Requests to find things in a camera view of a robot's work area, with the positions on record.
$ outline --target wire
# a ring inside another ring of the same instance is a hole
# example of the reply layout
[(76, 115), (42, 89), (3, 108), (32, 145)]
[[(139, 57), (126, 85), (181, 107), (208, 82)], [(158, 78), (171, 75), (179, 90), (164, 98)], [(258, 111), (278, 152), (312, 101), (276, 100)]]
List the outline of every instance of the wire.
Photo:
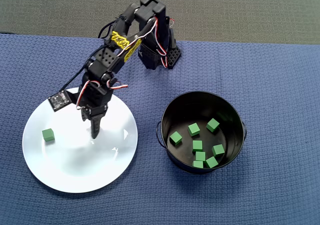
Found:
[(99, 32), (99, 35), (98, 35), (98, 39), (101, 37), (101, 35), (102, 35), (102, 33), (104, 32), (104, 30), (105, 30), (107, 27), (109, 27), (110, 25), (114, 24), (117, 20), (118, 20), (118, 19), (113, 20), (113, 21), (109, 22), (107, 25), (105, 25), (103, 28), (101, 28), (101, 30), (100, 30), (100, 32)]
[(108, 89), (113, 89), (113, 90), (117, 90), (117, 89), (124, 89), (127, 88), (128, 85), (127, 84), (122, 84), (120, 81), (117, 81), (116, 83), (120, 83), (120, 86), (110, 86), (110, 80), (106, 81), (106, 86)]
[(164, 50), (164, 48), (160, 45), (160, 43), (158, 42), (158, 18), (155, 18), (156, 21), (156, 26), (155, 26), (155, 32), (154, 32), (154, 36), (155, 36), (155, 41), (156, 44), (158, 44), (158, 46), (161, 48), (163, 54), (157, 49), (157, 52), (161, 55), (161, 56), (166, 56), (167, 52), (166, 50)]
[(172, 28), (175, 24), (175, 20), (173, 18), (170, 18), (170, 21), (172, 21), (172, 24), (169, 26), (169, 28)]
[(108, 46), (108, 45), (103, 45), (103, 46), (97, 48), (96, 50), (94, 50), (94, 51), (90, 54), (90, 56), (87, 58), (87, 60), (85, 61), (85, 63), (84, 63), (84, 65), (82, 66), (82, 68), (80, 68), (80, 70), (79, 70), (65, 85), (63, 85), (63, 87), (60, 89), (59, 92), (61, 92), (62, 90), (66, 89), (66, 87), (85, 69), (86, 64), (89, 62), (89, 60), (92, 58), (92, 56), (93, 56), (95, 53), (99, 52), (101, 49), (106, 48), (107, 46)]
[(162, 62), (162, 65), (163, 65), (165, 68), (168, 67), (168, 59), (167, 59), (167, 57), (165, 57), (165, 63), (164, 63), (164, 61), (163, 61), (163, 59), (162, 59), (162, 57), (161, 57), (161, 62)]
[(76, 108), (77, 110), (80, 110), (80, 109), (81, 109), (81, 107), (78, 108), (78, 106), (79, 106), (80, 100), (81, 100), (81, 98), (82, 98), (82, 95), (84, 94), (85, 89), (86, 89), (86, 87), (88, 86), (89, 83), (95, 83), (95, 84), (98, 85), (98, 87), (100, 87), (100, 83), (99, 83), (98, 81), (96, 81), (96, 80), (88, 80), (88, 81), (86, 81), (85, 84), (83, 85), (83, 88), (81, 89), (81, 92), (80, 92), (79, 97), (78, 97), (78, 99), (77, 99), (77, 101), (76, 101), (76, 104), (75, 104), (75, 108)]
[(157, 19), (157, 18), (155, 18), (155, 19), (156, 19), (156, 20), (155, 20), (152, 28), (150, 29), (150, 31), (148, 31), (145, 35), (139, 36), (139, 37), (137, 37), (135, 40), (133, 40), (133, 41), (132, 41), (129, 45), (127, 45), (121, 52), (118, 53), (117, 57), (119, 57), (127, 48), (129, 48), (132, 44), (134, 44), (138, 39), (142, 39), (142, 38), (144, 38), (145, 36), (147, 36), (149, 33), (151, 33), (151, 32), (154, 30), (154, 28), (157, 27), (158, 19)]
[(102, 36), (101, 39), (105, 39), (106, 37), (109, 36), (111, 28), (112, 28), (112, 26), (109, 26), (108, 32), (106, 33), (105, 36)]

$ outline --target green block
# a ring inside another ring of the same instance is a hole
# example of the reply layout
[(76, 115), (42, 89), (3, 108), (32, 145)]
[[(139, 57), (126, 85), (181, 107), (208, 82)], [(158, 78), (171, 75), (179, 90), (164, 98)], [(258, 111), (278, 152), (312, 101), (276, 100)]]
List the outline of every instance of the green block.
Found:
[(55, 140), (54, 131), (52, 131), (51, 128), (46, 129), (46, 130), (43, 130), (43, 131), (42, 131), (42, 136), (43, 136), (43, 139), (44, 139), (46, 142)]
[(178, 143), (180, 143), (182, 141), (182, 136), (177, 131), (175, 131), (170, 136), (170, 140), (174, 145), (177, 145)]
[(196, 151), (195, 152), (195, 160), (196, 161), (205, 161), (206, 153), (204, 151)]
[(200, 128), (198, 127), (198, 124), (195, 122), (194, 124), (191, 124), (188, 126), (188, 132), (191, 137), (194, 135), (197, 135), (200, 133)]
[(211, 169), (218, 165), (218, 162), (217, 162), (217, 160), (216, 160), (216, 158), (214, 156), (212, 156), (212, 157), (208, 158), (207, 160), (205, 160), (204, 163)]
[(206, 128), (210, 130), (210, 132), (214, 132), (214, 130), (217, 129), (217, 127), (219, 126), (219, 123), (214, 119), (212, 118), (206, 125)]
[(225, 153), (224, 146), (222, 144), (215, 145), (212, 147), (212, 152), (214, 157), (219, 157)]
[(201, 151), (202, 151), (202, 141), (194, 140), (193, 141), (192, 152), (201, 152)]
[(195, 168), (203, 169), (204, 162), (203, 161), (193, 161), (192, 166), (194, 166)]

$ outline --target gray carpet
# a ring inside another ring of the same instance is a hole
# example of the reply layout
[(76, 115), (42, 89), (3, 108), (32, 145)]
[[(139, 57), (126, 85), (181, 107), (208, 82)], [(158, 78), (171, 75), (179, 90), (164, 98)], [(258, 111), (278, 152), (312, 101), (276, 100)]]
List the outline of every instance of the gray carpet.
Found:
[[(178, 40), (320, 44), (320, 0), (162, 0)], [(139, 0), (0, 0), (0, 31), (96, 37)]]

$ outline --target pot handle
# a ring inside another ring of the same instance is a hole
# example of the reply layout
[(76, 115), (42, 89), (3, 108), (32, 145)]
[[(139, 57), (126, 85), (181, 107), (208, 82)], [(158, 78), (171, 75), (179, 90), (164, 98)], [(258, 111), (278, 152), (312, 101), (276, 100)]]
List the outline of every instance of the pot handle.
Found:
[(155, 128), (156, 139), (158, 139), (158, 142), (159, 142), (159, 144), (160, 144), (162, 147), (164, 147), (165, 149), (167, 149), (166, 146), (164, 146), (164, 145), (161, 143), (161, 141), (160, 141), (160, 139), (159, 139), (159, 136), (158, 136), (158, 127), (159, 127), (159, 124), (160, 124), (160, 123), (161, 123), (161, 121), (158, 122), (158, 124), (156, 125), (156, 128)]
[(245, 141), (246, 137), (247, 137), (247, 127), (246, 127), (246, 125), (245, 125), (245, 123), (243, 121), (241, 121), (241, 122), (242, 122), (243, 129), (244, 129), (244, 139), (243, 139), (243, 141)]

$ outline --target table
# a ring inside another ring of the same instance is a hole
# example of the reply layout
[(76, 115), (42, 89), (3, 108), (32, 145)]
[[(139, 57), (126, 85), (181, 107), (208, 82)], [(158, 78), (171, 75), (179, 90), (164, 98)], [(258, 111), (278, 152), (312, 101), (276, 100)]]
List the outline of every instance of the table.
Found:
[[(115, 92), (138, 127), (128, 169), (82, 194), (38, 181), (25, 124), (102, 43), (0, 35), (0, 224), (320, 224), (320, 45), (179, 41), (173, 70), (147, 70), (135, 52), (118, 73), (129, 88)], [(167, 104), (198, 90), (229, 101), (248, 130), (239, 156), (207, 175), (177, 168), (155, 135)]]

